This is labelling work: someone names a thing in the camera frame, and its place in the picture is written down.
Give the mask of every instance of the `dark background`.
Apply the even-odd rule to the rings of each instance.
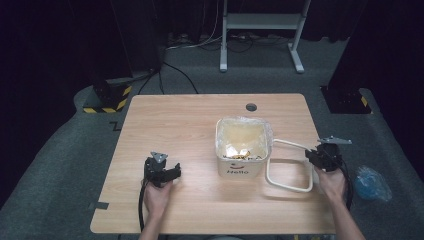
[[[149,52],[154,49],[150,44],[155,45],[155,41],[143,37],[142,33],[153,36],[152,31],[157,29],[174,35],[188,33],[196,42],[201,33],[210,34],[215,23],[215,0],[158,1],[162,6],[158,16],[133,15],[137,10],[141,13],[146,10],[147,3],[143,0],[134,1],[138,9],[117,6],[113,1],[89,1],[98,7],[81,13],[92,22],[83,21],[74,11],[78,4],[87,7],[84,2],[1,2],[1,205],[39,149],[77,111],[74,95],[92,85],[87,71],[91,69],[101,79],[131,76],[135,70],[145,70],[151,62],[156,66],[160,60],[156,50]],[[303,5],[302,1],[230,2],[230,11],[241,12],[259,9],[297,12]],[[205,24],[201,25],[204,6],[207,9]],[[423,3],[412,0],[315,0],[311,3],[302,38],[318,41],[329,37],[330,41],[337,41],[352,37],[329,83],[334,89],[366,87],[372,90],[396,139],[423,179],[419,159],[424,133],[421,9]],[[122,28],[123,20],[127,18],[125,21],[131,22],[131,16],[143,27]],[[357,19],[360,21],[355,30]],[[103,25],[108,27],[103,28],[104,31],[95,28],[99,25],[90,28],[93,22],[100,25],[107,22]],[[88,46],[86,54],[92,59],[88,63],[81,61],[80,44],[75,37],[75,31],[83,29],[81,24],[86,31],[83,34]],[[132,40],[128,38],[137,34],[141,35]],[[134,56],[131,46],[150,46],[150,50],[136,49],[141,53]]]

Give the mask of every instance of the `plastic container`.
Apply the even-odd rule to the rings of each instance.
[[[225,117],[216,125],[218,173],[227,179],[251,179],[270,158],[273,135],[259,118]]]

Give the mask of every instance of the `wire handle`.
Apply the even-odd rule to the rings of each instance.
[[[292,145],[292,146],[295,146],[295,147],[303,148],[303,149],[305,149],[307,151],[311,151],[311,149],[308,148],[308,147],[306,147],[306,146],[303,146],[303,145],[300,145],[300,144],[297,144],[297,143],[293,143],[293,142],[289,142],[289,141],[285,141],[285,140],[281,140],[281,139],[274,139],[274,142],[285,143],[285,144]],[[307,166],[310,169],[309,170],[309,186],[307,188],[298,188],[298,187],[288,186],[288,185],[277,183],[277,182],[273,181],[271,179],[271,177],[269,176],[269,166],[270,166],[270,163],[271,163],[271,158],[268,159],[268,161],[266,163],[266,172],[265,172],[265,178],[266,178],[266,181],[269,184],[274,185],[274,186],[277,186],[277,187],[280,187],[280,188],[284,188],[284,189],[287,189],[287,190],[290,190],[290,191],[294,191],[294,192],[303,192],[303,193],[306,193],[306,192],[310,192],[312,190],[312,188],[314,186],[313,168],[312,168],[312,166],[311,166],[311,164],[309,162],[306,163]]]

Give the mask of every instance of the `cable on floor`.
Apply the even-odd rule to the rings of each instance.
[[[159,89],[162,92],[162,94],[165,95],[165,91],[163,90],[162,75],[160,74],[160,71],[159,71]]]
[[[192,48],[192,47],[199,47],[199,46],[203,46],[203,45],[209,44],[209,43],[214,42],[214,41],[216,41],[217,39],[219,39],[220,37],[219,37],[219,38],[216,38],[216,39],[212,39],[212,37],[213,37],[213,35],[214,35],[214,33],[215,33],[215,30],[216,30],[216,26],[218,25],[219,2],[220,2],[220,0],[216,1],[215,24],[214,24],[214,27],[213,27],[213,30],[212,30],[212,34],[210,35],[210,37],[209,37],[207,40],[205,40],[205,41],[203,41],[203,42],[201,42],[201,43],[199,43],[199,44],[195,44],[195,45],[169,47],[169,48],[167,48],[166,50],[176,49],[176,48]]]
[[[163,64],[165,64],[166,66],[168,66],[168,67],[170,67],[170,68],[173,68],[173,69],[175,69],[175,70],[177,70],[178,72],[180,72],[180,73],[182,73],[187,79],[188,79],[188,81],[190,82],[190,84],[191,84],[191,86],[193,87],[193,89],[194,89],[194,91],[196,92],[196,94],[199,94],[199,91],[197,91],[197,88],[196,88],[196,86],[194,85],[194,83],[193,83],[193,81],[190,79],[190,77],[189,76],[187,76],[187,74],[185,74],[183,71],[181,71],[180,69],[178,69],[178,68],[176,68],[176,67],[174,67],[174,66],[172,66],[172,65],[169,65],[168,63],[166,63],[166,62],[163,62]]]
[[[137,95],[140,95],[141,90],[143,90],[143,88],[144,88],[144,87],[146,86],[146,84],[150,81],[150,79],[151,79],[154,75],[156,75],[158,72],[159,72],[159,71],[155,71],[155,72],[153,72],[152,74],[150,74],[150,75],[148,76],[148,78],[147,78],[146,82],[144,82],[144,84],[140,87],[140,90],[138,90]]]
[[[139,77],[136,77],[136,78],[130,78],[128,81],[122,81],[122,82],[118,82],[118,83],[114,83],[113,79],[109,80],[109,81],[107,80],[106,82],[109,84],[109,86],[116,87],[116,86],[121,86],[121,85],[125,85],[125,84],[132,84],[132,83],[137,82],[137,81],[143,81],[143,80],[149,78],[151,75],[152,75],[152,73],[149,73],[149,74],[139,76]]]
[[[248,36],[247,39],[239,39],[238,42],[239,43],[249,42],[249,46],[246,49],[243,49],[243,50],[235,50],[234,48],[229,47],[228,44],[227,44],[227,49],[231,52],[243,53],[243,52],[247,52],[253,46],[253,40],[250,38],[250,36]]]

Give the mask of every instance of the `table top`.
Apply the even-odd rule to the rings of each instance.
[[[250,112],[246,105],[257,110]],[[139,233],[138,197],[144,161],[151,151],[166,153],[167,169],[180,163],[161,227],[163,234],[324,234],[335,233],[325,197],[314,186],[295,193],[265,180],[265,165],[253,179],[228,180],[218,174],[215,131],[227,116],[262,118],[274,138],[314,148],[318,134],[300,94],[142,95],[131,100],[91,223],[95,233]],[[273,180],[308,184],[304,150],[274,144]]]

